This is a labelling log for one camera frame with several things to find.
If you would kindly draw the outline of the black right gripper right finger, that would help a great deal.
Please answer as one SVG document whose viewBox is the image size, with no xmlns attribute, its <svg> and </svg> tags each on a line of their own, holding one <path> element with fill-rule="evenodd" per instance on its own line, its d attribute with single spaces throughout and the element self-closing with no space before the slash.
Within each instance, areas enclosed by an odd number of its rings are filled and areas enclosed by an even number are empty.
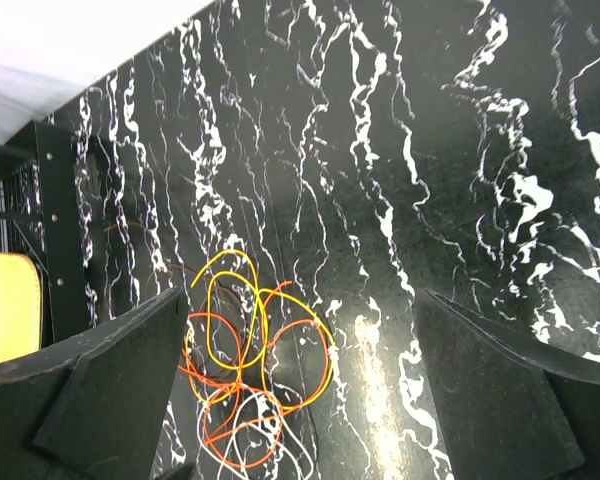
<svg viewBox="0 0 600 480">
<path fill-rule="evenodd" d="M 600 363 L 430 290 L 416 336 L 457 479 L 600 479 Z"/>
</svg>

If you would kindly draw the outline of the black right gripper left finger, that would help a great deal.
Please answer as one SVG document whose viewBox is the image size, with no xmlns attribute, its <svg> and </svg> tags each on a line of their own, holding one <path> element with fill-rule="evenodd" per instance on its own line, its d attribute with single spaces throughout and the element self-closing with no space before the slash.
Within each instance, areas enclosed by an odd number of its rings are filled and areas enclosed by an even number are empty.
<svg viewBox="0 0 600 480">
<path fill-rule="evenodd" d="M 170 288 L 0 363 L 0 479 L 147 479 L 187 319 Z"/>
</svg>

